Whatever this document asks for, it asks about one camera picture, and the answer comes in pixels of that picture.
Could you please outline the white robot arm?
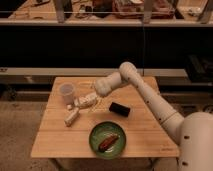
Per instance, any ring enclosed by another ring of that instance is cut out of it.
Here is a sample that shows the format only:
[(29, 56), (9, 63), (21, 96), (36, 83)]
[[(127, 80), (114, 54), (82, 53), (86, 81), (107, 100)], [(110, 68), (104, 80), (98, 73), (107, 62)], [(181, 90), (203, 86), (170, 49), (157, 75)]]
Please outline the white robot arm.
[(128, 84), (136, 89), (161, 127), (179, 145), (183, 116), (142, 79), (137, 68), (131, 62), (123, 62), (117, 72), (93, 83), (97, 95), (102, 98)]

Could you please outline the white robot base body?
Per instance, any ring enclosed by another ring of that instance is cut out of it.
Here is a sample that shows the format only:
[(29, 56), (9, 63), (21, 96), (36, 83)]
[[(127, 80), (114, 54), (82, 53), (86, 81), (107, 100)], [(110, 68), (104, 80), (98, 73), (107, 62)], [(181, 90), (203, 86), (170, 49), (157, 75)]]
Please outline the white robot base body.
[(178, 171), (213, 171), (213, 115), (196, 112), (181, 127)]

